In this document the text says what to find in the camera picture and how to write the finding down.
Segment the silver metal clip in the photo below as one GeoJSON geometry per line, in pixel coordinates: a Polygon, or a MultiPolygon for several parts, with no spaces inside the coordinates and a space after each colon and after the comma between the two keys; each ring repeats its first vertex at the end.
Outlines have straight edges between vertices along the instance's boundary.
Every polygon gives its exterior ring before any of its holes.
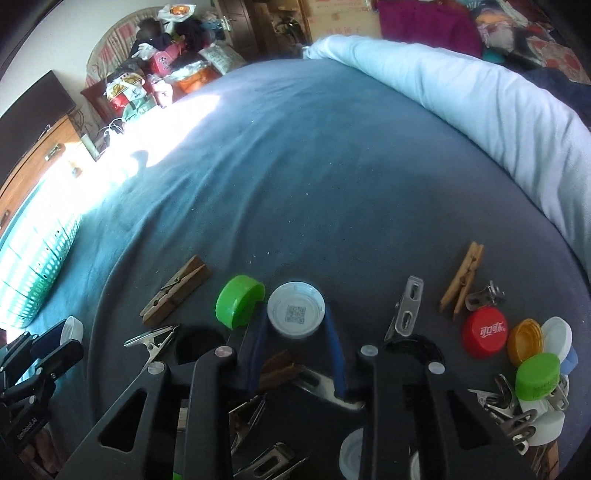
{"type": "Polygon", "coordinates": [[[419,316],[424,290],[424,281],[416,276],[408,276],[404,292],[396,305],[396,312],[388,327],[385,341],[394,336],[410,337],[419,316]]]}

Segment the green cap near clothespin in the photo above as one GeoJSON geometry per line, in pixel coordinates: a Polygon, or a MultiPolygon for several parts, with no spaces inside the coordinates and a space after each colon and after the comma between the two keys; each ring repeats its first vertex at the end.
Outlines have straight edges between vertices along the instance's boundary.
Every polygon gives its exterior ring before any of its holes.
{"type": "Polygon", "coordinates": [[[217,321],[230,330],[245,326],[256,305],[266,298],[266,287],[248,275],[236,275],[219,292],[214,313],[217,321]]]}

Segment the white cap with QR code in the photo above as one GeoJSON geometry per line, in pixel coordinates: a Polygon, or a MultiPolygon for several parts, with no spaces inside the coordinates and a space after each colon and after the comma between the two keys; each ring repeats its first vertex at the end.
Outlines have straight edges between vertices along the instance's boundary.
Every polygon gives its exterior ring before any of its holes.
{"type": "Polygon", "coordinates": [[[325,318],[325,299],[311,284],[287,282],[270,294],[266,311],[271,326],[281,336],[301,340],[321,327],[325,318]]]}

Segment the light blue perforated basket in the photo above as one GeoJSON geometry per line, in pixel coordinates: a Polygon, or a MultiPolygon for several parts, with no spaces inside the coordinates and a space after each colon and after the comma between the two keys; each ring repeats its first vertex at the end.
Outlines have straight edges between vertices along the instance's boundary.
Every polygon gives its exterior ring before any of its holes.
{"type": "Polygon", "coordinates": [[[1,237],[1,327],[30,325],[56,281],[79,229],[73,190],[44,182],[1,237]]]}

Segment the lone wooden clothespin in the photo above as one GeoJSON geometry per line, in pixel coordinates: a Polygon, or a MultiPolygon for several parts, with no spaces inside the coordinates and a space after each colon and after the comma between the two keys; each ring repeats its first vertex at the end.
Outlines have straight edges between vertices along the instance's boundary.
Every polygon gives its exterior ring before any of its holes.
{"type": "Polygon", "coordinates": [[[209,277],[211,277],[211,270],[204,260],[193,255],[160,287],[140,311],[142,324],[146,328],[160,325],[209,277]]]}

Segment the red bottle cap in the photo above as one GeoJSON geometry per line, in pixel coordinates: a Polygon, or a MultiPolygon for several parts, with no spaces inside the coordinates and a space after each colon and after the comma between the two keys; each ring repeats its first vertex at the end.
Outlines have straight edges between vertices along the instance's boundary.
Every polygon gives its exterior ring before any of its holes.
{"type": "Polygon", "coordinates": [[[462,344],[474,358],[485,359],[505,348],[509,327],[505,315],[488,306],[473,311],[462,328],[462,344]]]}

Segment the orange bottle cap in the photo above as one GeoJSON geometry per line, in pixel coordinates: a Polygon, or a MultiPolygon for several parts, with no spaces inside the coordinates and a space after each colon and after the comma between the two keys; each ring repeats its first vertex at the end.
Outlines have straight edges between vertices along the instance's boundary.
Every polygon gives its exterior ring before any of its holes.
{"type": "Polygon", "coordinates": [[[510,331],[506,349],[511,364],[518,368],[526,360],[542,353],[543,346],[540,324],[528,318],[510,331]]]}

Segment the large green bottle cap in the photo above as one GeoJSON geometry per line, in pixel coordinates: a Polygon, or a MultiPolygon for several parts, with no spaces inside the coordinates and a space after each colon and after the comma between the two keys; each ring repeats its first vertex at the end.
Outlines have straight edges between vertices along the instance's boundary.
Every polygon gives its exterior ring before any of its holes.
{"type": "Polygon", "coordinates": [[[515,379],[515,394],[520,400],[536,401],[554,391],[560,380],[560,361],[554,353],[543,352],[524,361],[515,379]]]}

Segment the wooden chest of drawers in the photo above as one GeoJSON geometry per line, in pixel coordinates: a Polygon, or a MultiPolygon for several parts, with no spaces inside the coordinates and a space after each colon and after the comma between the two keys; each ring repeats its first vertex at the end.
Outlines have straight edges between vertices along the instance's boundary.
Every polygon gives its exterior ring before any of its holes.
{"type": "Polygon", "coordinates": [[[17,163],[1,186],[1,234],[31,192],[49,174],[80,176],[95,164],[69,116],[51,126],[17,163]]]}

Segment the dark blue bed sheet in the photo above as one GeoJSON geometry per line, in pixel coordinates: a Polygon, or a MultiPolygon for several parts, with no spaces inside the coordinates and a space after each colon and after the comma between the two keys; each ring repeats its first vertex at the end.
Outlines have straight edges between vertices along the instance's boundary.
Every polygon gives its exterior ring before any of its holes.
{"type": "Polygon", "coordinates": [[[217,329],[223,284],[246,274],[322,292],[355,346],[380,341],[408,276],[425,282],[417,322],[471,388],[509,372],[475,360],[438,303],[471,242],[477,282],[506,292],[512,323],[564,318],[579,363],[559,440],[563,470],[590,475],[590,290],[557,228],[506,171],[416,102],[332,60],[257,63],[131,126],[56,203],[82,214],[33,323],[77,317],[84,359],[58,383],[49,428],[70,455],[141,369],[125,348],[140,310],[191,256],[213,274],[171,316],[217,329]]]}

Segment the black flat television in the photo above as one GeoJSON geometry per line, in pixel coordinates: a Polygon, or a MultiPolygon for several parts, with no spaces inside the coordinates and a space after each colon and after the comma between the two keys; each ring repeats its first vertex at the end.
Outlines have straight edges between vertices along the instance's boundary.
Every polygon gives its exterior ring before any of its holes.
{"type": "Polygon", "coordinates": [[[76,107],[52,70],[37,80],[1,116],[1,183],[21,158],[65,115],[76,107]]]}

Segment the light blue duvet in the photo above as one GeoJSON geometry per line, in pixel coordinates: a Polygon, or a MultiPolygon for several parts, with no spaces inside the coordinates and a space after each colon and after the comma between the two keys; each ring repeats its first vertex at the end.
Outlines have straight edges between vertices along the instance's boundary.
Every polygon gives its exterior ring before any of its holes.
{"type": "Polygon", "coordinates": [[[590,132],[573,109],[504,67],[419,43],[332,35],[304,58],[359,70],[465,134],[590,266],[590,132]]]}

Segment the orange bag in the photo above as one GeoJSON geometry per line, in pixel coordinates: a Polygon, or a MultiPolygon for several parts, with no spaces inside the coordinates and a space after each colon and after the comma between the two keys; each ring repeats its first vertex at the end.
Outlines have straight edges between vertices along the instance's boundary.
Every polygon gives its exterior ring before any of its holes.
{"type": "Polygon", "coordinates": [[[185,94],[190,94],[221,77],[211,66],[205,66],[184,79],[177,80],[176,85],[185,94]]]}

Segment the bottom plain cardboard box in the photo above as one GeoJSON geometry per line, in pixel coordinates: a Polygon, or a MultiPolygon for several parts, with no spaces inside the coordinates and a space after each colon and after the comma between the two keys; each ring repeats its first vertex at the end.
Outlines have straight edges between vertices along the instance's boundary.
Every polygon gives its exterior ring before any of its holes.
{"type": "Polygon", "coordinates": [[[311,16],[307,18],[307,23],[314,41],[331,35],[382,38],[379,14],[374,11],[356,10],[311,16]]]}

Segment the magenta cloth pile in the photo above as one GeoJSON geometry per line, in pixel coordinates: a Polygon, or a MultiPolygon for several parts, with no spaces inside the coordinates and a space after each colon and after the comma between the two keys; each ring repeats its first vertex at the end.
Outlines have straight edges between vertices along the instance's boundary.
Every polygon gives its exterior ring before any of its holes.
{"type": "Polygon", "coordinates": [[[386,40],[419,43],[481,58],[483,43],[474,21],[459,7],[423,1],[377,1],[386,40]]]}

